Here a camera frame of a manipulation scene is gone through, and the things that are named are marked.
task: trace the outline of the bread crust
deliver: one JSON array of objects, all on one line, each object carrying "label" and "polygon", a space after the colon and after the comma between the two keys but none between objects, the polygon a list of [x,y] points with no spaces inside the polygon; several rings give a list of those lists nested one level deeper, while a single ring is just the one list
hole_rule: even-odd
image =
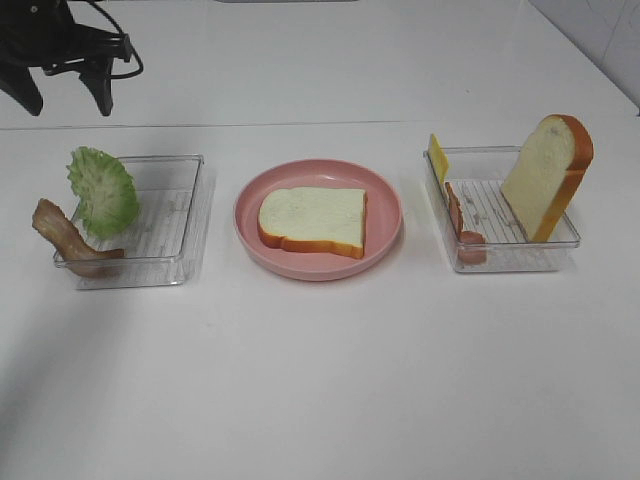
[{"label": "bread crust", "polygon": [[364,245],[366,244],[366,218],[367,218],[367,194],[364,196],[364,218],[362,222],[362,247],[330,240],[294,240],[287,236],[272,235],[265,231],[258,220],[258,237],[269,248],[280,248],[287,252],[297,253],[333,253],[343,257],[351,257],[359,260],[364,257]]},{"label": "bread crust", "polygon": [[577,118],[565,114],[548,115],[546,118],[549,117],[559,117],[569,127],[573,134],[575,150],[573,161],[566,169],[564,181],[560,184],[549,208],[543,215],[540,227],[530,239],[532,242],[546,242],[549,239],[593,160],[591,136]]}]

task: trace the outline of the yellow cheese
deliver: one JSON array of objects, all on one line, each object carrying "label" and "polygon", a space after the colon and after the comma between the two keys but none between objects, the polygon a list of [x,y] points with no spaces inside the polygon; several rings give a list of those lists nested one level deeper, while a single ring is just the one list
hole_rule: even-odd
[{"label": "yellow cheese", "polygon": [[436,172],[438,182],[440,182],[440,187],[444,188],[444,179],[447,176],[447,171],[449,170],[449,160],[433,133],[429,138],[429,148],[427,149],[427,153],[429,154],[431,165],[433,165],[433,170]]}]

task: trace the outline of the standing bread slice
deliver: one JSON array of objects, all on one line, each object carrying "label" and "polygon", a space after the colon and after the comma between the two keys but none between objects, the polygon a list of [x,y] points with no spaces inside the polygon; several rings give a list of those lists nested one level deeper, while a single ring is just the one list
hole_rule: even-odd
[{"label": "standing bread slice", "polygon": [[531,242],[546,242],[593,159],[593,143],[575,117],[542,119],[501,186]]}]

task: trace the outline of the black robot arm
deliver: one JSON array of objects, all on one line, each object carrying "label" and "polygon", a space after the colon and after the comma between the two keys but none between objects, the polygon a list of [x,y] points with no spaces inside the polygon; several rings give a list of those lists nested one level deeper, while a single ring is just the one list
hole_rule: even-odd
[{"label": "black robot arm", "polygon": [[[140,56],[129,36],[93,0],[83,0],[105,16],[116,32],[75,22],[67,0],[0,0],[0,90],[13,97],[32,115],[42,111],[42,95],[29,68],[40,67],[45,75],[74,71],[93,95],[102,115],[113,108],[111,80],[142,73]],[[113,74],[114,59],[138,68]]]}]

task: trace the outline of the bread slice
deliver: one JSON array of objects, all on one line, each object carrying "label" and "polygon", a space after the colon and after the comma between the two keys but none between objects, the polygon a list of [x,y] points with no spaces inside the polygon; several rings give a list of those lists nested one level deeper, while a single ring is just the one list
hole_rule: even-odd
[{"label": "bread slice", "polygon": [[593,144],[575,117],[542,119],[525,141],[501,191],[531,242],[546,242],[593,158]]},{"label": "bread slice", "polygon": [[364,256],[366,191],[295,187],[269,193],[258,214],[258,233],[271,248]]}]

